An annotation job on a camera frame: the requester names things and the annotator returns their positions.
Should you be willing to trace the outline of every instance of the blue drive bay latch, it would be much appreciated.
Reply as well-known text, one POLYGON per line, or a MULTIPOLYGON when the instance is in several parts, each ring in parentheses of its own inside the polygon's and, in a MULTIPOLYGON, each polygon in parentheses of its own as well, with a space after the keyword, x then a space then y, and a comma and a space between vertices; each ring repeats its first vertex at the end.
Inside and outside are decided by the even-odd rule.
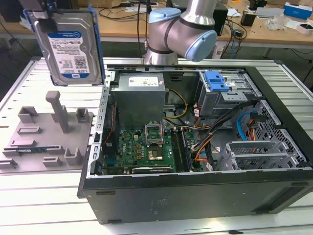
POLYGON ((225 84, 224 78, 217 71, 206 71, 204 73, 207 83, 212 92, 228 92, 229 87, 225 84))

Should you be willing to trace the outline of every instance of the sticker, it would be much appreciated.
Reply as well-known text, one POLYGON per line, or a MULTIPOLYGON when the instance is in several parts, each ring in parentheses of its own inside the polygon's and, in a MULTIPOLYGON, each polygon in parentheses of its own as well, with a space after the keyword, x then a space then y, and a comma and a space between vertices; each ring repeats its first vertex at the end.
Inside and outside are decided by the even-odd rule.
POLYGON ((195 109, 195 117, 199 117, 199 109, 195 109))
POLYGON ((221 152, 220 147, 216 147, 214 148, 214 151, 212 151, 212 153, 220 153, 220 152, 221 152))
POLYGON ((129 87, 158 87, 157 77, 130 77, 129 87))
POLYGON ((30 149, 19 149, 19 150, 17 150, 17 152, 19 152, 19 153, 30 153, 31 150, 30 149))
POLYGON ((151 201, 150 213, 159 214, 165 211, 167 207, 168 199, 155 199, 151 201))
POLYGON ((212 170, 213 170, 213 166, 211 166, 210 163, 206 163, 206 169, 207 169, 208 171, 212 171, 212 170))
POLYGON ((226 82, 226 85, 228 87, 235 87, 236 86, 236 84, 234 82, 226 82))
POLYGON ((86 78, 89 75, 87 57, 81 51, 82 34, 78 31, 48 33, 48 39, 60 74, 66 78, 86 78))

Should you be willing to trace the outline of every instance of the hard drive label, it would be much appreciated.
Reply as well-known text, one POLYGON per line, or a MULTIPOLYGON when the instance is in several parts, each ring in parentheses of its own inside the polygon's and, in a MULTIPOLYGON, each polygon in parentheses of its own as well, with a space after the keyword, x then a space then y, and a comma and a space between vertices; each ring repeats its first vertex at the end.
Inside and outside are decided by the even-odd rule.
POLYGON ((89 66, 86 54, 81 50, 82 34, 78 31, 48 33, 48 39, 60 74, 66 78, 86 78, 89 66))

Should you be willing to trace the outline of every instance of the blue box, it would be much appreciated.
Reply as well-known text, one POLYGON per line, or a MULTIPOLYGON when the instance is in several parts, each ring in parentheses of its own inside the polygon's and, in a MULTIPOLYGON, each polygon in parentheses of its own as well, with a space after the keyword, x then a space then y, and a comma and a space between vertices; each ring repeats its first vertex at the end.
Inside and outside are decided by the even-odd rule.
POLYGON ((289 2, 286 2, 284 6, 284 15, 293 16, 301 19, 307 19, 311 16, 313 9, 309 6, 295 5, 289 2))

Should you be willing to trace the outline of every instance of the motherboard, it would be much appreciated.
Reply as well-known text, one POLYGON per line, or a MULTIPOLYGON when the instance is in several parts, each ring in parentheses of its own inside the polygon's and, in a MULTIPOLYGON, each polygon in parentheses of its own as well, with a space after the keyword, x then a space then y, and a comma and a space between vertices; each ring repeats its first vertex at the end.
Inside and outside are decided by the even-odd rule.
POLYGON ((104 174, 142 174, 184 172, 192 168, 191 145, 195 143, 191 130, 162 130, 157 128, 120 130, 116 157, 105 157, 104 174), (159 140, 161 143, 150 143, 159 140))

